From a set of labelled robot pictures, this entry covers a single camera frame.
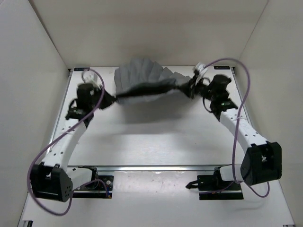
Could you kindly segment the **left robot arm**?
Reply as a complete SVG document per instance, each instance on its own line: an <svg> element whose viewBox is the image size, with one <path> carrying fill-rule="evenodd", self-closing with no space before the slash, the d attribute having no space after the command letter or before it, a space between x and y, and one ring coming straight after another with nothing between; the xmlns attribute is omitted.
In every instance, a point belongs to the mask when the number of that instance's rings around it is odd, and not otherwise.
<svg viewBox="0 0 303 227"><path fill-rule="evenodd" d="M77 97L69 104L65 123L48 154L30 171L30 184L37 198L66 202L75 189L99 183L97 169L89 166L68 167L81 136L87 130L96 109L105 109L115 98L94 82L80 83Z"/></svg>

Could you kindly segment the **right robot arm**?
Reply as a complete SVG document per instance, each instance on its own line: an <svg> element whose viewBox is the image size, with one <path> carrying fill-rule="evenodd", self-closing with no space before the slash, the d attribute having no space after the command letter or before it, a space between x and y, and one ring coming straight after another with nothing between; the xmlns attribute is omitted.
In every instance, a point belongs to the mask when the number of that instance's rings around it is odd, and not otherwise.
<svg viewBox="0 0 303 227"><path fill-rule="evenodd" d="M244 151L240 165L221 166L212 177L213 186L224 189L229 182L244 182L248 186L278 180L282 176L282 148L277 142L269 142L242 116L241 109L229 97L227 85L231 79L217 74L205 85L195 75L178 88L189 98L202 97L210 101L210 112L224 125Z"/></svg>

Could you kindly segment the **grey pleated skirt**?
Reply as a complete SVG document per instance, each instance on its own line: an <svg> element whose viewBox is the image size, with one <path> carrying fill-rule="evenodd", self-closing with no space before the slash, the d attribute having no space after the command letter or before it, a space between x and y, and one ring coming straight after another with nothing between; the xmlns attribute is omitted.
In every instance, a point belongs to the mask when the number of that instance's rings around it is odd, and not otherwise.
<svg viewBox="0 0 303 227"><path fill-rule="evenodd" d="M117 95L127 93L135 88L144 91L147 87L182 85L189 82L190 79L190 76L172 72L149 58L133 58L114 72Z"/></svg>

